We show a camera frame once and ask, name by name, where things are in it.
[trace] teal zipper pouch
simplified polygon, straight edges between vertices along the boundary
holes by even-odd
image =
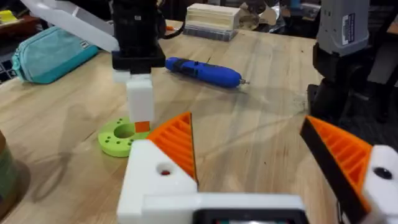
[[[95,45],[51,27],[19,44],[12,69],[27,82],[52,83],[98,53]]]

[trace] white block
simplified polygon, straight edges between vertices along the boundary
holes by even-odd
[[[392,179],[383,179],[376,175],[376,168],[388,170],[392,174]],[[398,217],[398,153],[393,148],[389,146],[372,148],[363,195],[372,207],[364,223],[398,223],[396,222]]]
[[[130,71],[112,69],[112,79],[116,83],[126,83],[132,78]]]
[[[297,195],[197,193],[146,196],[142,208],[142,223],[192,223],[199,209],[293,209],[304,211]]]
[[[154,120],[154,96],[150,74],[132,75],[126,82],[130,122]]]
[[[197,183],[152,141],[134,141],[132,148],[120,194],[118,223],[142,223],[142,207],[147,195],[193,194],[197,191]],[[161,175],[162,170],[168,170],[170,175]]]
[[[186,26],[234,30],[239,25],[240,8],[195,3],[187,7]]]

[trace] orange ribbed fin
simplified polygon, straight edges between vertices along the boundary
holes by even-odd
[[[197,180],[191,116],[191,112],[185,112],[168,120],[153,130],[147,139]]]
[[[300,134],[350,221],[366,216],[371,207],[362,189],[373,146],[312,116],[305,118]]]

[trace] cable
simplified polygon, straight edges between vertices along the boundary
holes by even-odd
[[[182,26],[177,31],[175,31],[172,34],[164,35],[163,39],[169,40],[171,38],[174,38],[174,37],[180,35],[184,31],[184,28],[185,28],[185,21],[182,23]]]

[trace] wooden table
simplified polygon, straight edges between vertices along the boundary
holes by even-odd
[[[299,136],[307,85],[320,82],[314,43],[249,31],[230,43],[160,41],[168,57],[226,66],[251,82],[224,90],[153,69],[154,126],[193,114],[200,191],[299,194],[311,223],[336,223],[333,192]],[[116,223],[127,159],[102,153],[96,137],[125,115],[126,90],[112,82],[105,52],[51,85],[1,85],[0,129],[27,189],[3,224]]]

